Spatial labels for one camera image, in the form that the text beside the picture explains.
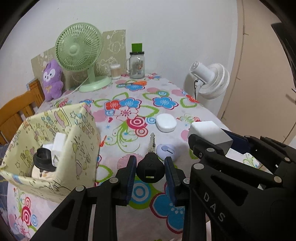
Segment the purple plush bunny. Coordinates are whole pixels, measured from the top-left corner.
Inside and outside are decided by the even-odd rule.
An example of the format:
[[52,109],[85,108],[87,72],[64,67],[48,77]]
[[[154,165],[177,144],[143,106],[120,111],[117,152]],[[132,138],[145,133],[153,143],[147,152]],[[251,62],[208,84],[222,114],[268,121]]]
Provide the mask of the purple plush bunny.
[[61,77],[62,68],[55,59],[52,59],[43,71],[42,88],[46,102],[58,99],[62,95],[64,84]]

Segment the orange handled scissors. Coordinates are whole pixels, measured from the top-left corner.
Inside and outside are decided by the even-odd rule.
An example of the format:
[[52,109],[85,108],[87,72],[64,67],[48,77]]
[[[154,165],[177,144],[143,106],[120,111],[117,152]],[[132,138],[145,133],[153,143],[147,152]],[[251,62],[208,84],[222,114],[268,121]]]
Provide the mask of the orange handled scissors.
[[134,81],[134,82],[131,82],[131,81],[127,81],[126,82],[126,85],[139,85],[139,86],[145,86],[147,85],[147,81]]

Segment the white standing fan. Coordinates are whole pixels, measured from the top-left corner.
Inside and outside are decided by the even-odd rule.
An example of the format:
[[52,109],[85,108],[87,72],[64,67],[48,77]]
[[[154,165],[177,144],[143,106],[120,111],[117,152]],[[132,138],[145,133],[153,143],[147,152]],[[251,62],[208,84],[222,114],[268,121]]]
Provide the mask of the white standing fan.
[[216,99],[222,95],[230,82],[228,70],[219,63],[205,66],[196,61],[191,65],[190,73],[196,77],[195,97],[200,95],[207,100]]

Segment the white 45W charger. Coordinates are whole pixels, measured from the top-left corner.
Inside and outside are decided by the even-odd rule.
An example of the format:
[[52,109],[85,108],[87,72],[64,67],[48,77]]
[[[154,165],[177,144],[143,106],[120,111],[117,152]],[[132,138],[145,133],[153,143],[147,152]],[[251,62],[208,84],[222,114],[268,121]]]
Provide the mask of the white 45W charger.
[[66,140],[67,140],[67,135],[65,133],[56,133],[53,146],[51,149],[51,159],[52,159],[52,165],[54,167],[58,166],[58,162],[63,152],[63,147],[66,143]]

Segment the green cup on jar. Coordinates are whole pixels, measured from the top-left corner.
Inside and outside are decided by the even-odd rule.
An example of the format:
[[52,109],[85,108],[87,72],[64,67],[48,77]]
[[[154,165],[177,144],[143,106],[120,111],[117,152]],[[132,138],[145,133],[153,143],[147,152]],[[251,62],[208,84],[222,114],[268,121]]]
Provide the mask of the green cup on jar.
[[132,52],[133,53],[142,52],[142,43],[132,43]]

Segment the white remote control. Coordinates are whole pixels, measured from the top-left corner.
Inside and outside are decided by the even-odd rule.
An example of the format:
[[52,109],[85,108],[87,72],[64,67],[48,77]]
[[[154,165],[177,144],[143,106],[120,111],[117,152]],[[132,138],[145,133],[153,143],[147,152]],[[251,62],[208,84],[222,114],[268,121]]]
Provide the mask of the white remote control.
[[48,149],[48,150],[52,151],[53,143],[43,144],[42,148],[45,148],[45,149]]

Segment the white oval earbud case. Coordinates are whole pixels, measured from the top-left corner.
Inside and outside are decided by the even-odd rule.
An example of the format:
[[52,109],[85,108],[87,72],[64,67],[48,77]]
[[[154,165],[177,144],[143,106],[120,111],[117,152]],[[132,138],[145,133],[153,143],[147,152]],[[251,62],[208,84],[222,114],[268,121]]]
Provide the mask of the white oval earbud case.
[[163,133],[170,133],[176,129],[176,119],[168,113],[162,113],[156,117],[156,126]]

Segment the yellow patterned storage box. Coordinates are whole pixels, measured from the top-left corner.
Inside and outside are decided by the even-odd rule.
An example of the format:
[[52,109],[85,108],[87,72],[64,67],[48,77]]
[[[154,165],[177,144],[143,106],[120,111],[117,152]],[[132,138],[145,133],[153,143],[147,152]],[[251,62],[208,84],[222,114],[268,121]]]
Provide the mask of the yellow patterned storage box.
[[[53,178],[32,177],[33,156],[43,144],[66,135]],[[28,117],[12,138],[1,176],[20,190],[60,203],[76,186],[93,187],[100,134],[87,104],[78,103]]]

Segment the lavender round tape measure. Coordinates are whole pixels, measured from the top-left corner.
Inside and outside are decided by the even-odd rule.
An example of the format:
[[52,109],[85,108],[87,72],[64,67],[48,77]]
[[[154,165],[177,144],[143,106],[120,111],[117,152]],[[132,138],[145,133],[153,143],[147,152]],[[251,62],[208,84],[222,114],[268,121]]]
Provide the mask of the lavender round tape measure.
[[171,157],[173,161],[176,161],[179,156],[176,147],[171,144],[159,144],[156,148],[156,154],[162,161],[166,157]]

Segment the white square charger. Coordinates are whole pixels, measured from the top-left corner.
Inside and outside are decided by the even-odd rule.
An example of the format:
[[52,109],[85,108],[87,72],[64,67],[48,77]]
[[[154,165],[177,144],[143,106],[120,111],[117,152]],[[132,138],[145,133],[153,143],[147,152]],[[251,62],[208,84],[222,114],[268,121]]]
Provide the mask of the white square charger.
[[213,121],[198,121],[191,123],[188,137],[191,134],[196,134],[198,137],[217,145],[223,150],[224,154],[227,154],[233,143],[233,139]]

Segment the glass mason jar mug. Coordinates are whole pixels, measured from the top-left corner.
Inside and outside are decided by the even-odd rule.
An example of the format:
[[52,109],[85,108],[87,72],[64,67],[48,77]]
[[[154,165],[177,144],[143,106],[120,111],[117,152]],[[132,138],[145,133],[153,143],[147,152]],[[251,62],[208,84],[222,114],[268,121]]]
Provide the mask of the glass mason jar mug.
[[126,68],[130,78],[142,79],[145,76],[144,52],[130,52],[126,60]]

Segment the black round lens cap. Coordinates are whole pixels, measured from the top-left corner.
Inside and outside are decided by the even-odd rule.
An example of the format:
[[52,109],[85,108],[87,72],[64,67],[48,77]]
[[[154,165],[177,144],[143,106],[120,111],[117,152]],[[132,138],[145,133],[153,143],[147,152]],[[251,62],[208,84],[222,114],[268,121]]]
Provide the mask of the black round lens cap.
[[56,167],[52,164],[51,151],[46,148],[39,148],[33,156],[34,165],[43,171],[55,172]]

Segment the beige door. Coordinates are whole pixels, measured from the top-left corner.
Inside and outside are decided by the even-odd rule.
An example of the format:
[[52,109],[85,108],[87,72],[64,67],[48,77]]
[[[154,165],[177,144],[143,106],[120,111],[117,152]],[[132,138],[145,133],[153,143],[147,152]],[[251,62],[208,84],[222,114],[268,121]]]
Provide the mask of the beige door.
[[238,1],[231,83],[219,116],[233,132],[290,144],[295,137],[292,70],[272,28],[280,22],[261,1]]

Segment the green desk fan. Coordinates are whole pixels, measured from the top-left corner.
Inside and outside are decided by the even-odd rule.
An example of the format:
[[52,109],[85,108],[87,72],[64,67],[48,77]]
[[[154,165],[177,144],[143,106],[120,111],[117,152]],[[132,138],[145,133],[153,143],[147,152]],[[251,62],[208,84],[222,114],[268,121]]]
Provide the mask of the green desk fan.
[[59,65],[71,72],[87,71],[80,92],[92,92],[111,84],[107,75],[96,76],[94,65],[103,48],[100,31],[89,23],[75,23],[60,33],[55,43],[55,56]]

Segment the round cream compact mirror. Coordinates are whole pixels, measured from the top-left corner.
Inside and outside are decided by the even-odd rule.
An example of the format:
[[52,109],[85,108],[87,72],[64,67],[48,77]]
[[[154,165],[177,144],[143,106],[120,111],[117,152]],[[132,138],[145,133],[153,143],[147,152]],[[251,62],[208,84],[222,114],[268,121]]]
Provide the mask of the round cream compact mirror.
[[41,170],[38,167],[34,166],[32,168],[31,177],[41,180],[52,180],[55,177],[55,172]]

